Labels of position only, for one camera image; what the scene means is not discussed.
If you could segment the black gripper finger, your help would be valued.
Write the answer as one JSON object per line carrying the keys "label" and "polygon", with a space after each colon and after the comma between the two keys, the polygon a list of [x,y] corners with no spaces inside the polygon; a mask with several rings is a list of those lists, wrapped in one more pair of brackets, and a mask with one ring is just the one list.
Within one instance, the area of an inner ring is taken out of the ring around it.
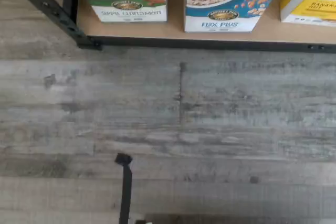
{"label": "black gripper finger", "polygon": [[125,153],[118,153],[115,158],[115,163],[122,166],[123,169],[119,224],[127,224],[129,221],[132,195],[132,171],[130,164],[132,160],[132,157]]}

